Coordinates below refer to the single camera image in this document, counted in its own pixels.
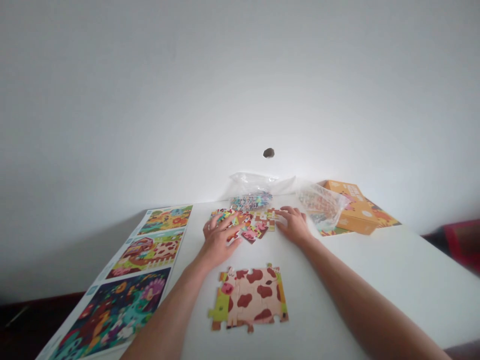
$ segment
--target pile of puzzle pieces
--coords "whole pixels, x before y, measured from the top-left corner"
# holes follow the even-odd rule
[[[280,322],[289,320],[284,287],[279,267],[254,268],[220,273],[222,286],[217,290],[215,309],[208,311],[213,319],[211,329],[218,331],[222,322],[226,328],[248,326],[248,333],[254,332],[254,324],[272,324],[274,316]]]
[[[244,237],[248,242],[253,244],[256,240],[264,237],[266,232],[275,231],[275,220],[279,219],[279,216],[275,214],[275,208],[270,208],[265,211],[235,211],[233,209],[217,209],[212,211],[211,217],[217,214],[222,214],[217,222],[221,222],[223,219],[228,218],[236,213],[235,219],[231,222],[230,226],[238,224],[244,224],[240,229],[240,235]],[[228,240],[235,238],[238,233],[232,235]]]

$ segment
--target cardboard box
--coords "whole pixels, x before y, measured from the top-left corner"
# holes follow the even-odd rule
[[[380,224],[369,203],[355,184],[328,180],[324,187],[346,196],[351,203],[342,211],[337,227],[370,235]]]

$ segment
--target dark floor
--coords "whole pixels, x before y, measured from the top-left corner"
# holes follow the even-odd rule
[[[1,306],[1,358],[35,359],[83,295],[79,292]]]

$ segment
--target left hand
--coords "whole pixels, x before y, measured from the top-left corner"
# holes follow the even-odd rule
[[[232,256],[234,251],[239,247],[242,242],[242,238],[234,238],[228,245],[227,239],[239,231],[244,225],[239,224],[227,228],[236,214],[225,218],[221,223],[217,225],[217,220],[222,214],[217,214],[212,219],[208,220],[203,227],[203,235],[205,235],[205,242],[197,255],[197,259],[204,264],[204,266],[210,271],[217,267]]]

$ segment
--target right hand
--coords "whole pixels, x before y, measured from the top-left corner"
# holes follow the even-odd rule
[[[285,218],[287,225],[285,226],[280,221],[276,221],[276,226],[288,240],[297,246],[316,240],[307,226],[307,215],[300,212],[298,207],[283,206],[280,210],[282,211],[275,210],[275,214]]]

